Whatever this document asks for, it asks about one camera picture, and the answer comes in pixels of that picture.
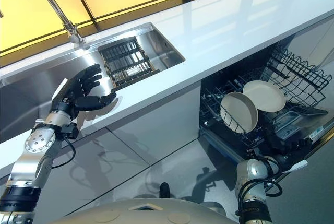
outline dishwasher rack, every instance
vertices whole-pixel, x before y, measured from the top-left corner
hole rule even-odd
[[[120,90],[148,76],[158,73],[140,47],[136,37],[121,39],[98,48],[104,60],[107,75],[114,89]]]
[[[229,128],[235,125],[236,127],[232,130],[241,128],[243,133],[233,133],[246,146],[252,148],[263,141],[264,123],[272,124],[275,132],[278,133],[325,99],[321,91],[332,80],[331,75],[324,74],[323,70],[317,70],[315,66],[309,65],[308,61],[303,61],[301,57],[295,56],[280,45],[274,45],[270,53],[270,58],[264,66],[236,75],[222,86],[216,86],[210,90],[205,88],[201,93],[200,121],[205,124],[212,118],[221,121],[220,110],[223,108],[231,117],[231,121],[226,125]],[[265,120],[259,121],[253,131],[246,133],[220,102],[230,92],[242,92],[243,86],[252,80],[263,80],[274,84],[284,93],[287,102],[278,112],[261,112]]]

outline metal surface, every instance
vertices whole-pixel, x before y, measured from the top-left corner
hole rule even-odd
[[[64,12],[61,10],[61,8],[58,6],[56,0],[47,0],[49,1],[50,5],[54,9],[54,11],[57,13],[61,21],[63,22],[63,26],[68,32],[68,39],[72,43],[83,43],[83,38],[77,31],[77,25],[73,25],[73,23],[67,19]]]
[[[108,95],[114,84],[97,48],[127,37],[137,38],[150,63],[161,72],[185,60],[151,23],[146,23],[92,42],[87,50],[73,49],[53,61],[5,77],[0,80],[0,143],[32,129],[35,119],[45,118],[51,96],[63,79],[72,78],[94,63],[100,64],[102,79],[90,95]]]

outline white countertop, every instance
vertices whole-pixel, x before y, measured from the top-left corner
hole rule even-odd
[[[87,37],[87,41],[153,23],[185,61],[117,92],[104,115],[86,113],[87,135],[334,14],[334,0],[195,0]],[[0,69],[15,73],[73,48],[71,43]],[[20,156],[29,131],[0,144],[0,168]]]

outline black dish rack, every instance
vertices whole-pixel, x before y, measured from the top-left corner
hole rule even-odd
[[[261,112],[264,121],[259,120],[255,129],[246,133],[220,103],[226,94],[234,91],[242,92],[243,86],[252,80],[263,80],[277,86],[284,93],[286,105],[278,112]],[[314,109],[314,107],[325,99],[321,91],[331,80],[331,75],[324,74],[323,70],[317,70],[315,66],[309,65],[308,61],[303,61],[287,49],[275,45],[271,48],[270,58],[264,66],[234,76],[232,80],[225,81],[221,86],[205,88],[202,91],[200,121],[202,124],[208,124],[212,119],[215,119],[214,122],[222,121],[220,111],[223,108],[232,119],[226,123],[226,126],[234,125],[232,130],[241,128],[243,133],[238,134],[230,129],[227,131],[236,135],[248,148],[254,148],[263,142],[264,123],[272,124],[279,136],[279,132],[297,120],[300,115],[307,115],[316,110],[317,114],[326,114],[326,111]]]
[[[158,73],[136,37],[121,39],[98,48],[114,88],[120,90]]]

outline white plate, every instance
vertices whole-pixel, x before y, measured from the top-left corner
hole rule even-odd
[[[255,128],[258,121],[258,112],[249,97],[241,92],[231,92],[224,96],[221,105],[221,117],[232,131],[243,133],[244,129],[248,133]]]
[[[243,89],[257,109],[265,112],[277,112],[284,108],[285,97],[280,89],[262,80],[248,82]]]

